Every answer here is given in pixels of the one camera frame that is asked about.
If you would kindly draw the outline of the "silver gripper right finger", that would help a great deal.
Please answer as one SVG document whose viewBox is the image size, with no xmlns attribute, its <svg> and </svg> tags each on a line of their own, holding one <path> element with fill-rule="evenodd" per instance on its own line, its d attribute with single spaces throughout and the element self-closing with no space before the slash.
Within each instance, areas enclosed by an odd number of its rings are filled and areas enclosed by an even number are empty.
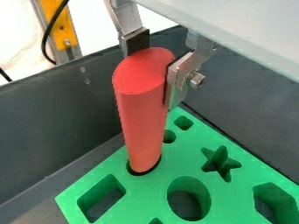
<svg viewBox="0 0 299 224">
<path fill-rule="evenodd" d="M 186 99 L 188 88 L 202 87 L 206 77 L 199 69 L 219 49 L 219 44 L 196 31 L 187 32 L 186 45 L 191 51 L 167 67 L 163 104 L 170 110 Z"/>
</svg>

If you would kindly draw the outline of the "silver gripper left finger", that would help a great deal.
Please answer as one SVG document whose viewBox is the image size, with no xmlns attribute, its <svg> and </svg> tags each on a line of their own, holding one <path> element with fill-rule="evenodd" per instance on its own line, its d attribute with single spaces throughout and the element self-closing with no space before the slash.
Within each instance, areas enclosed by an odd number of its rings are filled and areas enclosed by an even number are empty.
<svg viewBox="0 0 299 224">
<path fill-rule="evenodd" d="M 124 56 L 149 47 L 149 30 L 144 28 L 136 3 L 131 0 L 104 0 L 117 31 Z"/>
</svg>

